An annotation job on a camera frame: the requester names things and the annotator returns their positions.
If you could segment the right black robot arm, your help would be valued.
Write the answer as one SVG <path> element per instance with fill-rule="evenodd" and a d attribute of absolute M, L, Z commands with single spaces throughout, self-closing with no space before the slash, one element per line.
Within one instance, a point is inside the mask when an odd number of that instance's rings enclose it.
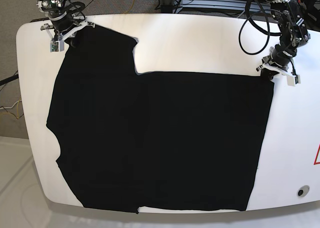
<path fill-rule="evenodd" d="M 89 22 L 86 17 L 75 18 L 74 13 L 85 8 L 82 2 L 38 0 L 37 6 L 52 22 L 50 50 L 60 52 L 64 44 L 69 45 L 56 82 L 111 83 L 147 75 L 200 74 L 195 70 L 137 72 L 134 51 L 138 38 Z"/>

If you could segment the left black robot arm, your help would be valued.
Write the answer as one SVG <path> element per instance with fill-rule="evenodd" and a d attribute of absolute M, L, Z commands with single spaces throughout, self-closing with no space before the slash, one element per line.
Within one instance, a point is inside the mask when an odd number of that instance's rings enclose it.
<path fill-rule="evenodd" d="M 280 29 L 280 41 L 263 58 L 258 76 L 242 56 L 236 20 L 202 15 L 101 17 L 95 27 L 77 32 L 77 45 L 68 48 L 63 66 L 85 77 L 270 80 L 286 72 L 298 47 L 310 37 L 293 0 L 273 3 L 271 14 Z"/>

